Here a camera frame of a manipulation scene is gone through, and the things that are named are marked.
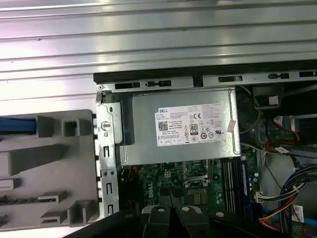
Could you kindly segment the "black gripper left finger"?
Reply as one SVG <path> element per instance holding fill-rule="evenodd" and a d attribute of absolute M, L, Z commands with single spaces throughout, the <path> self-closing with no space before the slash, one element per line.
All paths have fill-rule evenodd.
<path fill-rule="evenodd" d="M 167 238 L 171 217 L 171 190 L 160 191 L 158 205 L 122 210 L 79 229 L 67 238 Z"/>

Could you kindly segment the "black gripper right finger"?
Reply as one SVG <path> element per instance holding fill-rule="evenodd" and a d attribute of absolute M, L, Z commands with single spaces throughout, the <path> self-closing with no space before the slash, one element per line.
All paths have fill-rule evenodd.
<path fill-rule="evenodd" d="M 225 211 L 205 215 L 196 206 L 183 205 L 177 199 L 183 192 L 173 189 L 173 221 L 179 221 L 182 231 L 173 230 L 180 238 L 288 238 L 289 235 L 251 222 L 242 216 Z"/>

